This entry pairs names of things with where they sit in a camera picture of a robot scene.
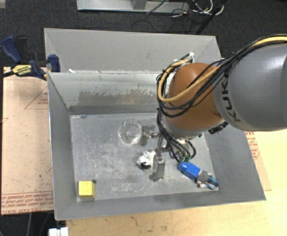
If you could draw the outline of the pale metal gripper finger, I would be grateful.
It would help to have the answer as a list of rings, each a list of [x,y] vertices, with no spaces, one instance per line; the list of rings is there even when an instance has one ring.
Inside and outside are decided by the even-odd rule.
[[[152,181],[158,181],[164,177],[165,160],[162,156],[155,155],[153,158],[153,171],[149,176]]]
[[[140,145],[147,145],[149,138],[157,138],[159,137],[159,132],[156,129],[155,125],[148,125],[142,127],[142,135],[140,139]]]

